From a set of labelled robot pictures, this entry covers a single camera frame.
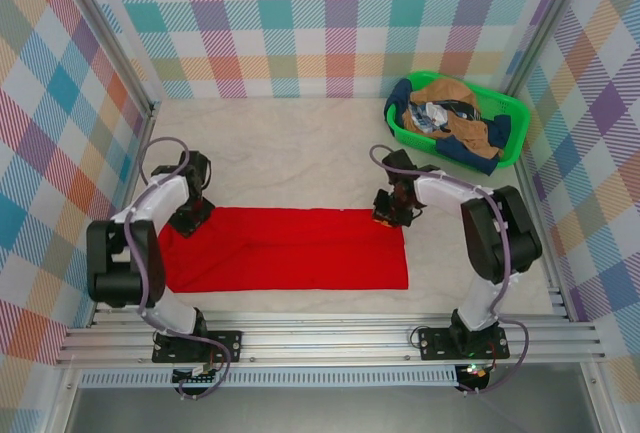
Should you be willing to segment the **red bear print t-shirt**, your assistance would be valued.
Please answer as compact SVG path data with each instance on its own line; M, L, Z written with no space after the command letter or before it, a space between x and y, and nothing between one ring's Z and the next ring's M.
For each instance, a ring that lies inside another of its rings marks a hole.
M401 229L366 209L218 207L185 238L159 235L176 293L265 290L405 290Z

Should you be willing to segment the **pile of clothes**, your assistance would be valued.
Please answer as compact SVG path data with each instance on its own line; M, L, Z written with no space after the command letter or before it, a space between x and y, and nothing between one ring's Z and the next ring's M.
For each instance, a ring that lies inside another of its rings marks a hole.
M494 147L500 148L499 154L496 155L493 159L484 159L469 152L462 146L460 142L458 142L454 138L434 140L404 129L404 127L402 126L402 114L408 107L410 93L421 88L414 87L414 85L408 78L400 79L393 87L392 92L387 98L384 106L384 118L387 121L392 135L397 139L397 141L404 145L413 147L423 152L432 153L436 156L447 158L468 168L481 172L485 175L492 174L494 170L498 168L498 165L502 160L503 154L510 140L512 132L511 117L507 114L499 114L493 118L485 116L480 108L478 96L469 87L476 95L477 103L483 121L488 126L489 143Z

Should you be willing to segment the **white blue patterned t-shirt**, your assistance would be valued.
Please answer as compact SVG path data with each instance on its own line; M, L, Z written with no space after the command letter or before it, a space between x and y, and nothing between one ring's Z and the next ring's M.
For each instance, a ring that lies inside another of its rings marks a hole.
M481 114L473 105L460 100L439 100L422 104L410 102L402 115L402 126L405 130L425 136L450 133L451 118L479 121Z

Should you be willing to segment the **tan t-shirt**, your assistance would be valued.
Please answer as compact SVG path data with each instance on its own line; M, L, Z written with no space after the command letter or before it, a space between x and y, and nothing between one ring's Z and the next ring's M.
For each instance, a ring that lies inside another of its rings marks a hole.
M473 105L480 112L475 93L464 83L447 77L438 78L429 85L411 92L409 96L409 103L422 104L439 100L460 100ZM479 121L451 118L449 128L450 133L435 133L429 136L415 134L434 140L454 138L469 152L484 159L493 159L500 152L499 147L489 143L488 126L482 115Z

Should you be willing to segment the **green plastic basket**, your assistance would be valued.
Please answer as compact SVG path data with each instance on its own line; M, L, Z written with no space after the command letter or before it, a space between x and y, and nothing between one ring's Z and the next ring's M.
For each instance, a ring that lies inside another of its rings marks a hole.
M435 72L419 71L408 75L414 87L421 88L438 77L448 77ZM493 118L499 114L507 114L512 120L510 140L498 168L510 166L518 159L530 121L528 108L520 101L472 84L467 84L478 96L480 108L485 116Z

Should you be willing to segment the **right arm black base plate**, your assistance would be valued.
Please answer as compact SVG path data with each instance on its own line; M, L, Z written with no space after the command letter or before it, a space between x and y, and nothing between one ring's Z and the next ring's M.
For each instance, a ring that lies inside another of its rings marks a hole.
M418 346L423 361L508 359L510 350L503 328L454 332L452 328L421 328Z

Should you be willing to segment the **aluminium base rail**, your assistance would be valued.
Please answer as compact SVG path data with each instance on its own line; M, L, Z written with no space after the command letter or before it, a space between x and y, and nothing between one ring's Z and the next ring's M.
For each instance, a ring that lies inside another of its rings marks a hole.
M253 366L382 366L416 364L410 332L417 326L446 327L446 315L213 312L212 330L242 333L240 363ZM525 315L506 325L510 361L601 362L605 350L591 323L557 315ZM100 309L87 328L67 333L58 366L115 368L148 366L152 329L131 310Z

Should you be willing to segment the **aluminium corner post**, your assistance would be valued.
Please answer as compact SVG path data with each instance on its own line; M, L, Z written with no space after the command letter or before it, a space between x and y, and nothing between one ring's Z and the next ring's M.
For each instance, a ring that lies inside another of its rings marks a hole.
M532 74L542 50L555 33L572 0L527 0L523 26L516 33L513 54L499 89L516 97Z
M136 104L142 109L148 118L154 116L154 101L144 90L138 75L131 66L126 54L121 47L107 17L97 0L75 0L89 27L95 34L98 43L104 48L107 57L111 60L114 69L120 75L124 86L132 95Z

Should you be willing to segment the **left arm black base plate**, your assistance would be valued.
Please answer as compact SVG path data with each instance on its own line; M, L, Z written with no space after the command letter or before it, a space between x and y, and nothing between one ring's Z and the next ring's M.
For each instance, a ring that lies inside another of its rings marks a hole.
M230 362L240 360L242 346L241 331L209 331L207 337L223 345L230 353ZM156 332L153 335L151 361L158 364L168 363L223 363L224 352L210 342L167 336Z

